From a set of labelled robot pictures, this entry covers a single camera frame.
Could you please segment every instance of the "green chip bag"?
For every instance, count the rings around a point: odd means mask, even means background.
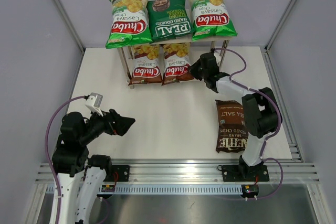
[[[113,23],[106,48],[151,43],[146,5],[148,0],[110,0]]]
[[[184,8],[185,0],[149,1],[149,28],[154,42],[175,39],[193,32]]]
[[[223,0],[189,0],[195,33],[193,41],[209,36],[237,36]]]

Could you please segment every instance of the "metal floor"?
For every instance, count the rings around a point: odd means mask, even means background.
[[[261,185],[260,194],[274,190]],[[318,223],[305,185],[283,185],[269,199],[232,201],[225,195],[113,195],[95,201],[90,224]],[[53,195],[46,194],[38,224],[49,223]]]

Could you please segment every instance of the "cable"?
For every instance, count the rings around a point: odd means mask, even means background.
[[[56,184],[56,187],[57,187],[57,210],[56,210],[56,221],[55,221],[55,224],[58,224],[58,221],[59,221],[59,215],[60,215],[60,211],[61,211],[61,188],[60,188],[60,184],[59,184],[59,180],[58,180],[58,177],[57,177],[57,174],[55,172],[55,169],[53,167],[53,163],[50,159],[50,155],[49,155],[49,150],[48,150],[48,137],[49,137],[49,131],[50,131],[50,127],[51,127],[51,124],[55,118],[55,116],[57,115],[57,113],[67,104],[69,104],[70,102],[72,101],[75,101],[75,100],[78,100],[78,99],[83,99],[85,98],[85,96],[80,96],[80,97],[75,97],[75,98],[72,98],[70,99],[69,101],[63,103],[55,112],[54,114],[52,115],[52,117],[50,118],[50,121],[48,123],[48,126],[47,126],[47,131],[46,131],[46,136],[45,136],[45,139],[44,139],[44,150],[45,150],[45,154],[46,154],[46,157],[47,157],[47,161],[48,161],[48,164],[49,164],[49,167],[51,169],[51,172],[53,173],[53,177],[54,177],[54,180],[55,180],[55,184]]]
[[[117,181],[118,181],[118,179],[119,179],[119,174],[117,173],[117,172],[114,172],[115,174],[116,174],[116,176],[117,176],[117,178],[115,179],[115,182],[114,182],[114,187],[117,185]]]
[[[105,218],[104,219],[102,219],[101,221],[99,221],[97,224],[103,224],[106,220],[107,220],[107,217],[109,216],[109,202],[106,200],[106,199],[104,199],[104,198],[99,198],[99,199],[101,199],[102,201],[104,201],[105,202],[105,204],[106,204],[106,216],[105,216]]]
[[[268,158],[265,158],[265,159],[263,159],[262,161],[263,162],[267,162],[267,161],[269,161],[269,160],[273,160],[273,161],[275,161],[278,165],[279,165],[279,168],[280,168],[280,172],[281,172],[281,177],[280,177],[280,182],[279,182],[279,185],[278,185],[278,187],[273,191],[273,192],[271,192],[270,194],[268,194],[268,195],[265,195],[265,196],[261,196],[261,197],[259,197],[258,199],[267,199],[267,198],[269,198],[269,197],[272,197],[281,187],[282,187],[282,182],[283,182],[283,169],[282,169],[282,165],[280,164],[280,162],[277,160],[277,159],[275,159],[275,158],[273,158],[273,157],[268,157]]]
[[[256,182],[255,182],[253,185],[254,185],[254,186],[257,185],[258,182],[259,182],[259,176],[257,175],[257,176],[256,176]]]

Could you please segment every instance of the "chip bag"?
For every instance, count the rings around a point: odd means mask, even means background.
[[[106,48],[152,42],[148,27],[146,5],[148,0],[110,0],[112,27]]]
[[[247,146],[244,108],[237,101],[216,100],[218,112],[218,138],[216,151],[241,152]]]
[[[190,81],[194,77],[188,72],[190,66],[190,43],[164,44],[164,75],[162,85],[169,83]]]
[[[134,46],[134,70],[129,85],[161,83],[159,45]]]
[[[195,33],[193,41],[209,36],[237,36],[223,0],[189,0]]]
[[[149,1],[149,28],[154,42],[176,39],[194,31],[184,8],[185,0]]]

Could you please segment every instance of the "shelf leg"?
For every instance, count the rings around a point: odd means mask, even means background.
[[[216,46],[216,42],[215,41],[211,41],[210,49],[215,48],[215,46]]]
[[[128,52],[129,52],[128,58],[129,58],[130,60],[133,60],[132,48],[131,48],[131,46],[128,46],[127,48],[128,48]]]
[[[223,41],[223,45],[222,45],[222,47],[223,48],[227,48],[227,46],[229,45],[229,40],[224,40]],[[224,61],[224,57],[225,57],[225,53],[226,53],[226,51],[225,50],[221,50],[221,53],[220,53],[220,63],[219,63],[219,70],[221,70],[221,68],[222,68],[222,64],[223,64],[223,61]]]
[[[122,64],[122,68],[124,69],[124,72],[127,78],[127,82],[130,82],[131,74],[130,74],[130,69],[127,65],[124,49],[122,47],[118,47],[117,50],[118,50],[118,54],[119,54],[120,61]]]

